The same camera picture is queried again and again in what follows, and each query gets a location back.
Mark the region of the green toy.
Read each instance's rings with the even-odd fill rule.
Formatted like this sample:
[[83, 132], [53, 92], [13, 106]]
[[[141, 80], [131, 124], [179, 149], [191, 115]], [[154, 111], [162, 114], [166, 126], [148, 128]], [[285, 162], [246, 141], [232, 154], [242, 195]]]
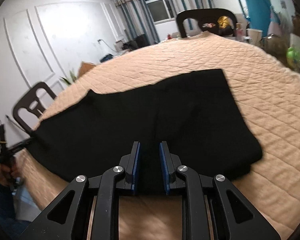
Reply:
[[288, 65], [295, 68], [300, 61], [300, 51], [294, 47], [289, 47], [286, 53], [286, 58]]

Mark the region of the striped blue grey curtains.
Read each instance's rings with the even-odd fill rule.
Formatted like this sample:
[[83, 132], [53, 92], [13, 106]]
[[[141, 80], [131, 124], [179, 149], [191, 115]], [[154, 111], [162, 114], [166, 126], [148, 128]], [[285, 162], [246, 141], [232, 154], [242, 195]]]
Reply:
[[211, 9], [213, 0], [111, 0], [129, 40], [156, 44], [177, 32], [176, 16], [191, 9]]

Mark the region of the green potted plant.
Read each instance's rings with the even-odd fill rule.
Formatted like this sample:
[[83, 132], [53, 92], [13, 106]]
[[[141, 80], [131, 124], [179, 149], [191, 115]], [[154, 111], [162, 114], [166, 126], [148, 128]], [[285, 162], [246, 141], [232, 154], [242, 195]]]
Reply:
[[69, 75], [65, 77], [60, 77], [59, 80], [67, 86], [72, 85], [78, 79], [74, 70], [69, 71]]

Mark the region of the dark wooden chair far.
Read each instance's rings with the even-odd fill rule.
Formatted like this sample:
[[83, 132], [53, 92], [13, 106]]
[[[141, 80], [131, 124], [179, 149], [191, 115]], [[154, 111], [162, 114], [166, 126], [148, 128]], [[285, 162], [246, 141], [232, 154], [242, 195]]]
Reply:
[[219, 34], [218, 19], [222, 16], [230, 18], [234, 27], [236, 27], [237, 18], [233, 12], [227, 9], [213, 8], [213, 9], [192, 9], [184, 10], [176, 16], [176, 23], [178, 26], [181, 38], [187, 38], [187, 33], [184, 27], [186, 19], [196, 20], [198, 27], [202, 32], [209, 31], [213, 34]]

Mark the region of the dark wooden chair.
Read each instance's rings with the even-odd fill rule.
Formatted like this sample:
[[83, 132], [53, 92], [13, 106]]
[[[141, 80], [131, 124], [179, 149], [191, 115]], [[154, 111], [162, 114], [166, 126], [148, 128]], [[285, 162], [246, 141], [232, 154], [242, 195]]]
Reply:
[[30, 90], [23, 95], [23, 97], [15, 104], [12, 110], [12, 116], [17, 124], [27, 133], [32, 133], [32, 128], [21, 118], [19, 111], [25, 109], [32, 115], [39, 118], [45, 111], [45, 107], [40, 102], [37, 91], [43, 89], [51, 99], [55, 100], [57, 97], [52, 89], [44, 82], [35, 84]]
[[213, 9], [192, 9], [184, 10], [176, 16], [176, 23], [178, 26], [181, 38], [187, 38], [187, 33], [184, 27], [186, 19], [196, 20], [198, 27], [202, 32], [209, 31], [213, 34], [219, 34], [218, 19], [222, 16], [230, 18], [234, 27], [236, 27], [237, 18], [233, 12], [227, 9], [213, 8]]

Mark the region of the black pants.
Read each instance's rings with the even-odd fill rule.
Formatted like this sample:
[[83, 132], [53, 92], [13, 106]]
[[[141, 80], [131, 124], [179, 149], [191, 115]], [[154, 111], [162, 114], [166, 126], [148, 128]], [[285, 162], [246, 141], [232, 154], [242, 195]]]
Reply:
[[201, 70], [125, 92], [87, 92], [43, 120], [27, 146], [50, 172], [72, 181], [101, 175], [140, 143], [137, 190], [161, 194], [159, 145], [199, 174], [242, 177], [262, 158], [221, 69]]

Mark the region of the seated person yellow top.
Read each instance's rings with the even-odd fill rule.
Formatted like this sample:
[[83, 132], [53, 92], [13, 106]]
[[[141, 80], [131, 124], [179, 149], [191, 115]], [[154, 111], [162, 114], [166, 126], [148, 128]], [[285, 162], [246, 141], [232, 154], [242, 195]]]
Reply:
[[209, 31], [210, 33], [224, 37], [234, 36], [235, 33], [227, 16], [220, 16], [219, 18], [207, 17], [201, 28], [203, 31]]

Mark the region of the window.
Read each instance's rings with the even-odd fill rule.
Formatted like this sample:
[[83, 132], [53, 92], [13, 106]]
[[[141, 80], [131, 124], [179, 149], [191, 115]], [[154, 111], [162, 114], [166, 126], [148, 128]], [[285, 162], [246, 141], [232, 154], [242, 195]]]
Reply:
[[154, 23], [166, 22], [174, 19], [170, 0], [145, 0]]

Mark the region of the dark wooden chair near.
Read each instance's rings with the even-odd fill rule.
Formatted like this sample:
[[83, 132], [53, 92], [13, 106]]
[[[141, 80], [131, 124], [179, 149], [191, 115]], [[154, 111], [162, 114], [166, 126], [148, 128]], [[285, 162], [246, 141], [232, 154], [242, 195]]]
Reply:
[[43, 89], [51, 99], [55, 100], [57, 97], [52, 89], [44, 82], [35, 84], [30, 90], [23, 95], [23, 97], [15, 104], [12, 110], [12, 116], [17, 124], [27, 133], [32, 133], [32, 128], [21, 118], [19, 111], [25, 109], [32, 115], [39, 118], [45, 111], [45, 107], [40, 102], [37, 91]]

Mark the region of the blue thermos jug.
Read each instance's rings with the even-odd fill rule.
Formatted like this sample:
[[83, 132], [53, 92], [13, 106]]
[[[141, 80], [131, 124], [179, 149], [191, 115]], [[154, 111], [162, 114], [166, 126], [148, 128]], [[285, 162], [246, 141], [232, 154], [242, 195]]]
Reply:
[[262, 37], [268, 34], [271, 17], [270, 0], [238, 0], [249, 27], [262, 31]]

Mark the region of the beige quilted bed cover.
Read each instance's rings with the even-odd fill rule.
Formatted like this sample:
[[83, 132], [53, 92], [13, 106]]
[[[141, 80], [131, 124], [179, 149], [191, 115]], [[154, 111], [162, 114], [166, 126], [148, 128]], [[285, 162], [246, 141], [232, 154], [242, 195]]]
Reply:
[[282, 239], [300, 235], [300, 74], [262, 49], [204, 32], [172, 39], [99, 64], [59, 94], [47, 119], [88, 90], [106, 94], [193, 70], [222, 68], [264, 156], [234, 182]]

